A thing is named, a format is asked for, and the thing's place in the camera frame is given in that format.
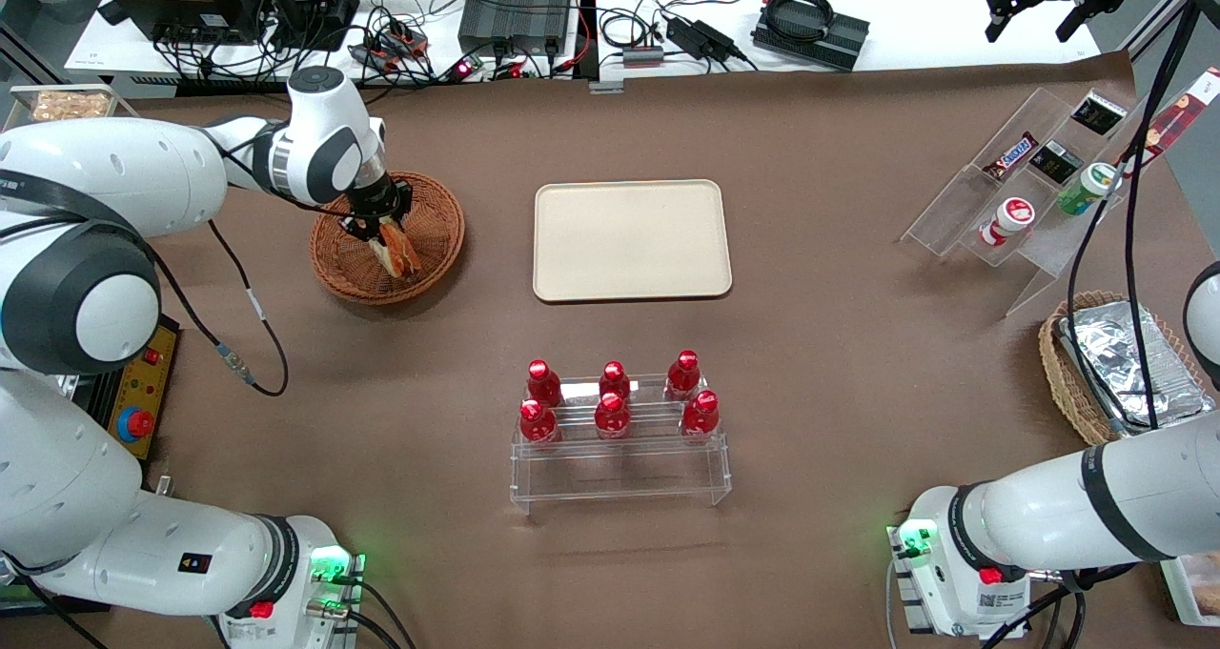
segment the black package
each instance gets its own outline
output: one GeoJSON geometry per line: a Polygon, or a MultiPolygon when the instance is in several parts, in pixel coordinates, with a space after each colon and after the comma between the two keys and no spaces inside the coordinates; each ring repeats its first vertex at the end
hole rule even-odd
{"type": "Polygon", "coordinates": [[[1080,106],[1076,106],[1076,112],[1071,116],[1077,123],[1085,124],[1086,128],[1099,135],[1104,135],[1115,124],[1122,122],[1122,118],[1126,118],[1127,110],[1103,98],[1102,94],[1091,91],[1085,98],[1085,101],[1081,101],[1080,106]]]}
{"type": "Polygon", "coordinates": [[[1055,140],[1047,142],[1046,146],[1033,154],[1030,163],[1059,184],[1064,184],[1068,177],[1072,176],[1072,172],[1078,171],[1085,165],[1078,155],[1064,149],[1055,140]]]}

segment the clear acrylic shelf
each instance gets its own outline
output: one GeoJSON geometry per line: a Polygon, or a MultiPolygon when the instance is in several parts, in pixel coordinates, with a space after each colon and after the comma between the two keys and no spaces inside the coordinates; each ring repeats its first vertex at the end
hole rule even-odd
{"type": "Polygon", "coordinates": [[[631,497],[698,495],[715,506],[732,490],[723,425],[698,439],[678,434],[683,403],[665,400],[664,375],[632,377],[625,439],[598,438],[598,378],[567,378],[561,389],[560,442],[533,444],[512,432],[510,497],[526,514],[543,501],[631,497]]]}
{"type": "MultiPolygon", "coordinates": [[[[1105,96],[1109,101],[1116,99],[1105,96]]],[[[1055,200],[1063,189],[1076,184],[1077,177],[1089,163],[1104,161],[1114,162],[1118,150],[1122,149],[1121,142],[1131,138],[1135,120],[1131,113],[1135,110],[1128,107],[1126,118],[1110,129],[1108,137],[1099,135],[1085,124],[1071,118],[1075,106],[1057,98],[1046,89],[1037,89],[1026,99],[1016,113],[1008,120],[1003,128],[982,146],[974,161],[966,163],[958,172],[949,184],[937,194],[927,209],[906,228],[903,240],[914,239],[931,250],[935,255],[946,255],[956,246],[970,250],[992,267],[999,267],[1013,255],[1033,264],[1038,272],[1030,281],[1025,292],[1017,296],[1016,301],[1008,310],[1006,316],[1024,306],[1033,296],[1041,294],[1043,289],[1054,284],[1063,274],[1064,267],[1071,262],[1072,255],[1080,246],[1080,242],[1088,228],[1089,220],[1097,211],[1097,205],[1089,206],[1081,216],[1069,216],[1059,210],[1055,200]],[[983,171],[985,167],[996,162],[1011,145],[1021,140],[1025,133],[1030,133],[1038,145],[1032,152],[1025,155],[1019,163],[1015,163],[1003,181],[983,171]],[[1030,159],[1047,142],[1059,142],[1065,149],[1076,154],[1085,165],[1064,184],[1058,184],[1050,177],[1046,177],[1037,167],[1030,166],[1030,159]],[[1024,198],[1035,207],[1036,215],[1033,224],[1025,233],[1016,233],[1000,246],[985,244],[978,237],[978,228],[987,222],[996,209],[1011,196],[1024,198]]],[[[1120,203],[1122,194],[1115,194],[1110,206],[1120,203]]]]}

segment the table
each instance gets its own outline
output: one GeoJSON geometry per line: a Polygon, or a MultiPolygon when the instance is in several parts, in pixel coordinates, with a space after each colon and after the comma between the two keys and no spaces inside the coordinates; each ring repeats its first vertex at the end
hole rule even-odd
{"type": "MultiPolygon", "coordinates": [[[[422,15],[432,1],[376,0],[376,2],[388,7],[395,15],[410,13],[415,16],[422,15]]],[[[445,6],[448,1],[450,0],[436,0],[436,6],[445,6]]],[[[423,32],[428,37],[428,55],[437,72],[444,71],[444,68],[451,66],[465,54],[458,45],[458,28],[461,24],[462,6],[464,1],[458,1],[437,15],[426,16],[423,32]]],[[[371,7],[372,4],[370,0],[360,0],[360,10],[356,11],[354,24],[366,24],[371,7]]],[[[564,46],[564,52],[556,60],[558,63],[573,55],[576,32],[580,23],[577,11],[571,10],[570,15],[567,41],[564,46]]],[[[371,76],[370,72],[366,72],[361,63],[357,63],[346,50],[348,45],[359,44],[359,41],[362,41],[362,38],[364,35],[360,29],[350,29],[344,38],[343,50],[337,50],[337,52],[332,54],[311,52],[303,60],[303,63],[304,66],[321,66],[323,62],[327,62],[329,66],[342,68],[353,79],[362,79],[362,77],[371,76]]],[[[212,55],[214,62],[217,63],[238,63],[240,60],[257,57],[259,49],[253,45],[223,45],[212,55]]],[[[539,57],[538,63],[542,71],[545,72],[545,59],[539,57]]],[[[245,63],[245,66],[233,68],[233,72],[251,76],[257,71],[257,62],[245,63]]],[[[63,67],[77,76],[134,76],[138,77],[138,81],[152,84],[156,84],[157,81],[176,84],[178,79],[178,72],[174,66],[152,49],[151,41],[144,38],[134,23],[123,21],[123,23],[113,24],[112,27],[112,24],[106,23],[96,13],[89,20],[88,27],[77,41],[76,49],[68,55],[63,67]]],[[[290,63],[274,71],[279,81],[287,79],[290,73],[290,63]]]]}
{"type": "MultiPolygon", "coordinates": [[[[732,37],[737,46],[762,71],[828,71],[827,67],[800,62],[787,55],[753,45],[750,32],[758,24],[762,0],[742,0],[732,5],[680,6],[676,12],[705,23],[732,37]]],[[[1016,16],[996,44],[988,44],[983,29],[991,23],[986,0],[828,0],[837,13],[855,16],[871,23],[869,38],[855,63],[855,71],[905,71],[915,67],[998,66],[998,63],[1068,63],[1098,55],[1088,28],[1077,29],[1066,44],[1059,44],[1055,28],[1068,16],[1071,2],[1043,2],[1016,16]]],[[[598,7],[634,10],[638,0],[598,0],[598,7]]],[[[640,13],[650,20],[655,5],[645,1],[640,13]]],[[[616,21],[610,32],[619,41],[628,37],[630,23],[616,21]]],[[[599,37],[599,55],[619,49],[599,37]]],[[[666,50],[677,50],[666,44],[666,50]]],[[[749,71],[741,60],[730,59],[732,71],[749,71]]],[[[619,59],[608,59],[601,81],[632,77],[697,76],[708,71],[703,60],[687,55],[666,59],[659,67],[623,68],[619,59]]],[[[720,72],[715,66],[714,72],[720,72]]]]}
{"type": "MultiPolygon", "coordinates": [[[[331,523],[368,554],[370,582],[421,649],[886,647],[884,526],[928,487],[1083,446],[1038,362],[1039,314],[1059,290],[1005,320],[1028,272],[970,255],[939,262],[897,242],[1033,85],[1075,102],[1091,85],[1130,93],[1132,79],[1125,55],[1107,55],[1064,67],[676,77],[617,98],[537,81],[392,94],[372,106],[389,163],[453,189],[467,220],[461,259],[418,301],[339,303],[310,268],[314,216],[233,189],[217,224],[293,381],[283,398],[261,398],[188,328],[159,436],[178,494],[331,523]],[[571,127],[580,122],[598,127],[571,127]],[[534,298],[540,185],[681,177],[722,189],[727,296],[534,298]],[[508,482],[528,361],[576,376],[621,357],[645,372],[687,346],[723,400],[734,489],[721,505],[540,505],[526,520],[508,482]]],[[[189,124],[285,115],[265,98],[137,107],[189,124]]],[[[1180,328],[1182,294],[1213,256],[1164,163],[1141,189],[1141,298],[1180,328]]],[[[1098,228],[1081,289],[1121,289],[1121,231],[1098,228]]],[[[154,244],[218,335],[276,383],[266,333],[210,233],[154,244]]],[[[1143,566],[1091,592],[1080,649],[1214,648],[1215,632],[1166,620],[1158,576],[1143,566]]],[[[199,619],[115,610],[81,622],[113,649],[217,648],[199,619]]],[[[0,621],[0,645],[81,642],[44,617],[0,621]]]]}

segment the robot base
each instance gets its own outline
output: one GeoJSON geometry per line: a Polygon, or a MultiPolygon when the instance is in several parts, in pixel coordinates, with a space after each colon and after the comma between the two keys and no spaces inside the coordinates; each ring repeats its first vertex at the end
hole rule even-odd
{"type": "MultiPolygon", "coordinates": [[[[898,561],[898,570],[910,566],[911,582],[937,634],[986,639],[1030,603],[1030,578],[981,583],[949,534],[949,501],[956,493],[954,487],[935,487],[915,500],[910,517],[898,528],[898,542],[903,547],[904,539],[921,539],[926,549],[920,556],[898,561]]],[[[1017,627],[1009,637],[1024,634],[1025,628],[1017,627]]]]}
{"type": "Polygon", "coordinates": [[[300,540],[296,575],[267,619],[218,619],[221,634],[231,649],[343,649],[348,645],[345,621],[309,617],[310,600],[350,603],[348,588],[316,579],[322,573],[362,576],[359,556],[353,556],[336,540],[322,521],[310,516],[290,516],[288,525],[300,540]]]}

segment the red emergency stop button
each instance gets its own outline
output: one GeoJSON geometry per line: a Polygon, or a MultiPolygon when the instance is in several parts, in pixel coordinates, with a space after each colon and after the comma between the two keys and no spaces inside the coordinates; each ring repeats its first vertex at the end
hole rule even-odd
{"type": "Polygon", "coordinates": [[[276,610],[276,605],[271,601],[255,601],[250,604],[250,617],[251,619],[270,619],[271,612],[276,610]]]}
{"type": "Polygon", "coordinates": [[[140,409],[127,417],[127,434],[135,439],[152,434],[152,414],[140,409]]]}
{"type": "Polygon", "coordinates": [[[978,571],[978,579],[983,584],[998,584],[1004,582],[1004,575],[999,572],[999,568],[983,568],[978,571]]]}

